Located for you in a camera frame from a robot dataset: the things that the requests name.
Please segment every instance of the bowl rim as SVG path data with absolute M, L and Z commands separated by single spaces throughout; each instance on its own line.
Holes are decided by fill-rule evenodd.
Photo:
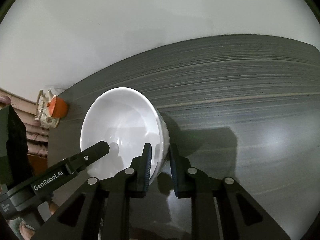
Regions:
M 139 96 L 140 98 L 142 98 L 147 103 L 147 105 L 150 107 L 150 109 L 151 109 L 151 111 L 152 111 L 152 113 L 153 113 L 153 115 L 154 115 L 154 117 L 156 119 L 156 122 L 157 122 L 157 125 L 158 125 L 158 130 L 159 130 L 159 136 L 160 136 L 160 154 L 159 154 L 159 159 L 158 159 L 157 164 L 156 164 L 156 168 L 155 168 L 155 170 L 154 170 L 154 172 L 153 172 L 153 174 L 152 174 L 152 176 L 150 177 L 150 180 L 149 180 L 149 184 L 151 184 L 155 180 L 155 178 L 158 176 L 158 172 L 159 172 L 159 170 L 160 170 L 160 168 L 162 166 L 163 155 L 164 155 L 164 132 L 163 132 L 163 128 L 162 128 L 162 125 L 161 125 L 161 120 L 160 120 L 159 113 L 158 113 L 157 109 L 153 106 L 153 104 L 142 93 L 138 92 L 137 90 L 134 90 L 134 89 L 128 88 L 128 87 L 112 88 L 112 89 L 102 93 L 92 103 L 92 105 L 90 106 L 88 112 L 86 113 L 86 115 L 84 117 L 84 120 L 83 120 L 83 123 L 82 123 L 82 126 L 81 126 L 80 150 L 81 151 L 85 150 L 85 149 L 81 149 L 82 148 L 82 138 L 83 138 L 83 128 L 84 128 L 84 125 L 86 123 L 87 116 L 88 116 L 90 110 L 94 107 L 95 104 L 97 104 L 98 100 L 100 100 L 101 98 L 104 98 L 109 93 L 112 93 L 112 92 L 115 92 L 115 91 L 129 91 L 129 92 L 132 92 L 135 95 Z

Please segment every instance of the triangular cutout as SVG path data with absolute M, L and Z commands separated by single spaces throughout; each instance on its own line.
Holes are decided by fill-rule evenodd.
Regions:
M 79 195 L 76 200 L 58 217 L 58 221 L 70 227 L 75 227 L 85 200 L 83 194 Z
M 236 194 L 236 198 L 247 226 L 262 222 L 262 216 L 240 193 Z

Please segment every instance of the finger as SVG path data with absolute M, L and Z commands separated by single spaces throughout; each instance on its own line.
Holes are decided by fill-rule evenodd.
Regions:
M 57 211 L 57 209 L 59 208 L 59 206 L 55 202 L 53 202 L 52 200 L 48 201 L 48 205 L 49 205 L 49 210 L 50 210 L 51 215 L 53 215 Z
M 35 234 L 35 231 L 27 228 L 23 221 L 20 223 L 19 230 L 24 240 L 30 240 L 30 238 Z

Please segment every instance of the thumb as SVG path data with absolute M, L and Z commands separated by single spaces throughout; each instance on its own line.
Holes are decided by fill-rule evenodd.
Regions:
M 27 228 L 23 221 L 20 223 L 19 229 L 24 240 L 30 240 L 30 238 L 35 234 L 35 231 Z

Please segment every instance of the white bowl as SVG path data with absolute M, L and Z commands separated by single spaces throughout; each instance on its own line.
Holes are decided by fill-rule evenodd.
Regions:
M 81 151 L 99 141 L 110 146 L 109 153 L 91 164 L 88 174 L 98 179 L 113 177 L 142 155 L 145 143 L 152 146 L 150 182 L 165 162 L 169 133 L 161 115 L 149 100 L 131 88 L 114 88 L 97 98 L 81 129 Z

